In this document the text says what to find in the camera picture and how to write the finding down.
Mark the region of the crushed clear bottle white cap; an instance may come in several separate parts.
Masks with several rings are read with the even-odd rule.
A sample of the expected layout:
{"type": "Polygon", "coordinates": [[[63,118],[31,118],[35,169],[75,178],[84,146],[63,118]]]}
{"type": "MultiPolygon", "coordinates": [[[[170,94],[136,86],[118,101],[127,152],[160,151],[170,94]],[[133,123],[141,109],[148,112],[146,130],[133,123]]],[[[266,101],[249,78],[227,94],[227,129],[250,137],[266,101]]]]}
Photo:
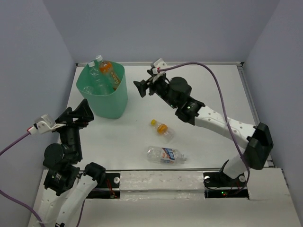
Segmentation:
{"type": "Polygon", "coordinates": [[[95,94],[94,91],[95,91],[95,89],[92,86],[86,86],[83,88],[83,92],[85,92],[87,94],[94,95],[95,94]]]}

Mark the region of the long clear bottle white cap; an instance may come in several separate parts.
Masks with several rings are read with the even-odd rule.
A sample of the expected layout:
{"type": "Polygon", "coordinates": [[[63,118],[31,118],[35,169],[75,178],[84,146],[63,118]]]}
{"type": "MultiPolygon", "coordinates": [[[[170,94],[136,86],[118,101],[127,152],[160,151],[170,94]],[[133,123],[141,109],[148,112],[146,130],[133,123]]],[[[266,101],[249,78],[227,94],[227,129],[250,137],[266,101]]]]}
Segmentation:
{"type": "Polygon", "coordinates": [[[112,88],[105,76],[102,75],[94,61],[88,63],[89,74],[97,95],[110,95],[112,88]]]}

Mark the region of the orange label bottle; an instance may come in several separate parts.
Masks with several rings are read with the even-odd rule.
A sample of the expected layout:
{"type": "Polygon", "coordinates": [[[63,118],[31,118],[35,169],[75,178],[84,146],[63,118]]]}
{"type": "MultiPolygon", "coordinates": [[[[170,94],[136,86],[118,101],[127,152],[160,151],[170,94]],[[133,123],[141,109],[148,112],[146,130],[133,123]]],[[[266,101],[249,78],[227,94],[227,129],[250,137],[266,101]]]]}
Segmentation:
{"type": "Polygon", "coordinates": [[[110,61],[104,60],[101,55],[97,55],[95,57],[95,59],[98,63],[98,68],[99,68],[100,72],[104,76],[106,76],[106,78],[110,82],[113,90],[116,91],[117,88],[119,87],[120,83],[121,83],[121,79],[119,78],[119,76],[115,72],[112,63],[110,61]]]}

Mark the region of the clear bottle white blue label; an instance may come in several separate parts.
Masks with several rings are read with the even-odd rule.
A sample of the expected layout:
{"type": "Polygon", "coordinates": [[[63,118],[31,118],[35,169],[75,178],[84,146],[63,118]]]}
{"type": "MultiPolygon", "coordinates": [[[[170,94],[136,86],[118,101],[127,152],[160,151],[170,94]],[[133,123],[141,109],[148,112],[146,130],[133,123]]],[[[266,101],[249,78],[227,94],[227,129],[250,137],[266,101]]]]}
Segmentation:
{"type": "Polygon", "coordinates": [[[170,165],[184,164],[187,161],[187,157],[178,149],[156,146],[148,147],[147,159],[154,163],[170,165]]]}

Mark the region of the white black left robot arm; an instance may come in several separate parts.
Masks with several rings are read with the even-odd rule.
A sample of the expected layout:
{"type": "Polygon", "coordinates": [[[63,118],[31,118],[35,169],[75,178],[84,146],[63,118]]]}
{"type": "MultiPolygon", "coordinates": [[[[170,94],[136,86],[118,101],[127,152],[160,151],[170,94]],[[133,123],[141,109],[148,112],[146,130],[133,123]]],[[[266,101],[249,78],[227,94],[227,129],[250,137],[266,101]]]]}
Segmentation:
{"type": "Polygon", "coordinates": [[[56,120],[45,114],[35,121],[40,134],[57,132],[58,143],[44,151],[43,166],[47,168],[41,204],[35,227],[65,227],[88,194],[101,186],[106,170],[94,162],[86,165],[83,174],[76,167],[82,159],[80,130],[94,120],[87,99],[72,109],[68,107],[56,120]]]}

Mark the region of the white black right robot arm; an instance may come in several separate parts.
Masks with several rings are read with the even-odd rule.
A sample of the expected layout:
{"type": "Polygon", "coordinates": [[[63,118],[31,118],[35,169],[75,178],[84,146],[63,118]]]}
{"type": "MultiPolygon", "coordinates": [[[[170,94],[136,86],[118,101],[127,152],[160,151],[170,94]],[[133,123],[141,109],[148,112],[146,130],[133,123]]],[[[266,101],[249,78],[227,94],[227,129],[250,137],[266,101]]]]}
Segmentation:
{"type": "Polygon", "coordinates": [[[163,75],[148,80],[134,81],[141,97],[158,95],[183,122],[211,130],[226,137],[243,149],[240,154],[224,163],[218,173],[222,185],[230,185],[239,175],[254,169],[263,169],[273,148],[269,127],[260,122],[258,125],[242,123],[232,118],[225,118],[204,103],[191,97],[192,87],[182,77],[171,80],[163,75]]]}

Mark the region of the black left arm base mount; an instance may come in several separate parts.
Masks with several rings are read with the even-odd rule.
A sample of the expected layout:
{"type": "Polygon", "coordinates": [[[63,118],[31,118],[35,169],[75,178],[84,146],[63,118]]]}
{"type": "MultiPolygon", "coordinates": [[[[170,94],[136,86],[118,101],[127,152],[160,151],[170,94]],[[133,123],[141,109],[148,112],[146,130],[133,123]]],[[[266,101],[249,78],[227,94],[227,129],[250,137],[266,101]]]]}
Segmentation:
{"type": "Polygon", "coordinates": [[[105,179],[87,196],[88,199],[119,199],[120,173],[106,173],[105,179]]]}

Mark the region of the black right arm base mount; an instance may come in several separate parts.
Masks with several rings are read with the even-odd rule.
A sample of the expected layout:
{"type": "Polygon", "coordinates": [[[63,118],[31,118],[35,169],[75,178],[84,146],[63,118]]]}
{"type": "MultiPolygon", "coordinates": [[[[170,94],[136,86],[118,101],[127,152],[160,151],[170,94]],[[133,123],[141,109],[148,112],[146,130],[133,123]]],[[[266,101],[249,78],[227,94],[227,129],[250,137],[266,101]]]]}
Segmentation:
{"type": "Polygon", "coordinates": [[[249,198],[249,192],[246,187],[246,177],[244,173],[235,179],[228,177],[224,168],[228,160],[223,164],[218,172],[204,173],[205,198],[249,198]]]}

